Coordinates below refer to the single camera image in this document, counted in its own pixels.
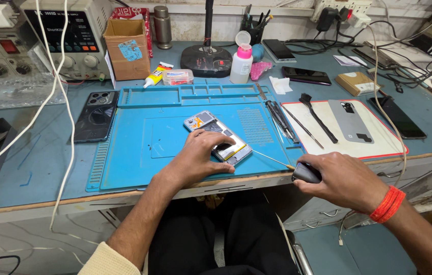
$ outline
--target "hand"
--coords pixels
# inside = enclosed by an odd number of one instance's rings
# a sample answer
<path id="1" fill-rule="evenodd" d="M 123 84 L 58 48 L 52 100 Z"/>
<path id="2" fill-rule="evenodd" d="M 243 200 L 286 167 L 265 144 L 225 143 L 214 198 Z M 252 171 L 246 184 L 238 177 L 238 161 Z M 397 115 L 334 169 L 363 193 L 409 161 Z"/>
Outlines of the hand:
<path id="1" fill-rule="evenodd" d="M 231 164 L 209 160 L 213 147 L 222 143 L 236 144 L 231 137 L 221 133 L 204 129 L 193 131 L 182 150 L 156 177 L 173 182 L 178 191 L 214 173 L 234 173 L 235 168 Z"/>
<path id="2" fill-rule="evenodd" d="M 305 193 L 370 215 L 382 202 L 389 187 L 385 185 L 360 159 L 333 152 L 323 155 L 303 155 L 304 162 L 321 172 L 323 181 L 310 184 L 295 180 L 294 184 Z"/>

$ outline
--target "drawer handle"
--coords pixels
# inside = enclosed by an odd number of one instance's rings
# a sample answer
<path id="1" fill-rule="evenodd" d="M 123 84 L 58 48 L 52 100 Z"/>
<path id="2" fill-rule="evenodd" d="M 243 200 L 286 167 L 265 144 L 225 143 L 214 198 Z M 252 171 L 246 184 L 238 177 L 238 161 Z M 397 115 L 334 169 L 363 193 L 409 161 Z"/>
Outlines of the drawer handle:
<path id="1" fill-rule="evenodd" d="M 326 216 L 329 216 L 329 217 L 334 217 L 334 216 L 336 216 L 338 214 L 338 211 L 339 211 L 339 209 L 336 209 L 334 215 L 330 215 L 330 214 L 328 214 L 326 212 L 320 212 L 320 214 L 323 214 L 323 215 L 326 215 Z"/>
<path id="2" fill-rule="evenodd" d="M 400 174 L 401 174 L 401 171 L 393 172 L 393 173 L 390 173 L 390 174 L 386 174 L 386 173 L 384 173 L 384 172 L 380 172 L 380 173 L 378 173 L 377 175 L 378 175 L 379 177 L 395 178 L 395 177 L 399 176 Z"/>
<path id="3" fill-rule="evenodd" d="M 308 225 L 308 224 L 304 224 L 304 225 L 307 226 L 307 227 L 309 227 L 309 228 L 317 228 L 317 227 L 318 227 L 318 224 L 320 224 L 320 223 L 321 223 L 321 221 L 317 222 L 316 225 L 315 225 L 314 227 L 312 227 L 312 226 L 310 226 L 310 225 Z"/>

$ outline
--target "pen holder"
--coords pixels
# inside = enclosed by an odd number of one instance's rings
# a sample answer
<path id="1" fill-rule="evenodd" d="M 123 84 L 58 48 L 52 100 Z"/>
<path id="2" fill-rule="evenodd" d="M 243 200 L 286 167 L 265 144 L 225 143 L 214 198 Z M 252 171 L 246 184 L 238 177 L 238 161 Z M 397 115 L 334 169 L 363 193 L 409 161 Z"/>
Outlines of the pen holder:
<path id="1" fill-rule="evenodd" d="M 254 27 L 256 27 L 258 25 L 258 21 L 252 21 L 252 24 Z M 265 28 L 265 26 L 262 26 L 261 28 L 252 28 L 252 24 L 247 24 L 247 26 L 245 26 L 245 23 L 242 22 L 240 28 L 240 30 L 247 31 L 250 34 L 251 46 L 259 44 L 262 41 L 263 29 Z"/>

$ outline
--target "dispenser bottle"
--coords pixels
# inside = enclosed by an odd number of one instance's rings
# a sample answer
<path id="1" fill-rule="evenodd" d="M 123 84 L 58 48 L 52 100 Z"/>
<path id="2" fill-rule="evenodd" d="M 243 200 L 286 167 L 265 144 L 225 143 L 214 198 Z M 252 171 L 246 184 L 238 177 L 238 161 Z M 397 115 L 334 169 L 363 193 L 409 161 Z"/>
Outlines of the dispenser bottle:
<path id="1" fill-rule="evenodd" d="M 231 83 L 244 84 L 248 81 L 253 62 L 250 39 L 250 34 L 244 30 L 239 32 L 235 38 L 235 42 L 239 47 L 238 51 L 233 55 L 230 73 Z"/>

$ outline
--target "pink bottle cap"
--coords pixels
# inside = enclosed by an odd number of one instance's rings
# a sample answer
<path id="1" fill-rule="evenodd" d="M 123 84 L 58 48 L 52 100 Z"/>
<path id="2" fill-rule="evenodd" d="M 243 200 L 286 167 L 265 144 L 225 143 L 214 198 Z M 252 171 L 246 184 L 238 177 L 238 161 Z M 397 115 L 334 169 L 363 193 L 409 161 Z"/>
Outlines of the pink bottle cap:
<path id="1" fill-rule="evenodd" d="M 243 59 L 249 59 L 252 57 L 252 46 L 250 44 L 241 44 L 238 47 L 237 56 Z"/>

